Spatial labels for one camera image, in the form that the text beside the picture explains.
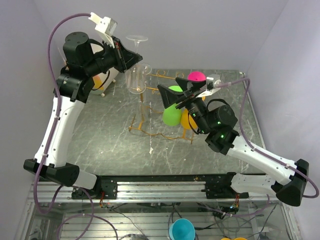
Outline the pink plastic wine glass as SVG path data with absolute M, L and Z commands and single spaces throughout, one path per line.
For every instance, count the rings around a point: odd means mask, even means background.
M 187 76 L 187 79 L 192 82 L 203 82 L 207 79 L 207 77 L 200 71 L 193 71 Z

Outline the aluminium rail frame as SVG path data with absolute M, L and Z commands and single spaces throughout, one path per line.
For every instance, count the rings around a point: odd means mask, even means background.
M 40 203 L 50 203 L 59 185 L 50 182 L 39 182 L 37 197 Z M 106 189 L 93 193 L 94 203 L 100 199 L 106 203 L 160 203 L 160 202 L 209 202 L 213 200 L 235 200 L 235 192 L 223 191 L 206 182 L 110 182 Z M 238 193 L 240 199 L 276 200 L 271 193 L 244 192 Z M 63 186 L 56 195 L 57 203 L 89 201 L 87 195 L 79 188 Z

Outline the white cylindrical bread box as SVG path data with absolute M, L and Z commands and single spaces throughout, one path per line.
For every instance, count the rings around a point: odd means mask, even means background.
M 114 60 L 104 57 L 68 60 L 60 72 L 60 94 L 70 98 L 72 102 L 86 102 L 90 93 L 103 94 L 108 85 L 115 81 L 114 63 Z

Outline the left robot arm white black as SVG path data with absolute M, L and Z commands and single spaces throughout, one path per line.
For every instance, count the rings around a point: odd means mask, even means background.
M 95 85 L 94 76 L 112 68 L 124 73 L 143 59 L 140 54 L 126 49 L 115 36 L 111 40 L 113 46 L 90 39 L 84 32 L 73 32 L 65 37 L 66 65 L 56 80 L 59 93 L 53 98 L 49 125 L 34 158 L 23 164 L 26 171 L 39 173 L 42 179 L 65 187 L 83 188 L 91 199 L 104 192 L 101 176 L 67 162 L 76 121 Z

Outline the green plastic wine glass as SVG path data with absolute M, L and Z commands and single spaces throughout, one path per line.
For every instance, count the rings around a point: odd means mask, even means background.
M 162 115 L 164 124 L 168 126 L 177 126 L 181 122 L 182 110 L 176 108 L 176 103 L 173 103 L 170 107 L 165 108 Z

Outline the orange cup below table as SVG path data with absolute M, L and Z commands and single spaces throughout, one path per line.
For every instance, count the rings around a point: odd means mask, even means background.
M 244 237 L 236 237 L 236 238 L 227 238 L 227 237 L 224 237 L 224 238 L 221 238 L 220 240 L 247 240 L 247 239 L 244 238 Z

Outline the clear plastic wine glass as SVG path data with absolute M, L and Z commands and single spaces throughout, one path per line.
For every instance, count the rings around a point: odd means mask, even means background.
M 152 67 L 148 63 L 141 63 L 140 68 L 144 75 L 149 75 L 152 72 Z
M 150 118 L 150 110 L 146 102 L 146 91 L 139 94 L 135 118 L 142 125 Z
M 126 38 L 134 42 L 134 51 L 138 53 L 139 44 L 148 40 L 143 35 L 127 35 Z M 145 91 L 146 85 L 143 80 L 143 68 L 140 63 L 135 64 L 125 73 L 126 87 L 132 94 L 141 94 Z

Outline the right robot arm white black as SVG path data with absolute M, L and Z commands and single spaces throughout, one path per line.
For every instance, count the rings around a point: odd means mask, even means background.
M 309 163 L 303 159 L 294 161 L 278 156 L 248 140 L 243 129 L 236 131 L 234 127 L 241 123 L 242 118 L 236 117 L 232 107 L 224 99 L 217 99 L 222 105 L 213 110 L 203 101 L 203 97 L 211 96 L 220 89 L 243 80 L 222 83 L 218 76 L 211 76 L 204 81 L 180 77 L 175 81 L 182 89 L 181 92 L 162 84 L 157 86 L 164 108 L 175 105 L 176 109 L 187 109 L 188 116 L 197 125 L 194 133 L 206 135 L 205 142 L 212 151 L 242 160 L 264 173 L 236 173 L 231 180 L 221 184 L 221 194 L 231 198 L 236 193 L 260 193 L 276 196 L 287 205 L 299 207 L 305 198 L 306 185 L 310 182 Z

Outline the orange plastic wine glass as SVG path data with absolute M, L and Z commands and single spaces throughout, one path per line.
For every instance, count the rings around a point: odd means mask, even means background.
M 193 120 L 193 118 L 190 115 L 188 115 L 188 113 L 189 113 L 189 111 L 188 111 L 187 107 L 185 106 L 184 110 L 182 112 L 182 115 L 181 115 L 180 124 L 186 130 L 191 130 L 192 128 L 196 130 L 198 128 L 198 126 L 195 123 L 195 121 Z

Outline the teal plastic cup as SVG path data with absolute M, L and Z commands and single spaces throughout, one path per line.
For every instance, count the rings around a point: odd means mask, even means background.
M 180 218 L 172 223 L 168 234 L 171 240 L 194 240 L 196 238 L 194 225 L 185 218 Z

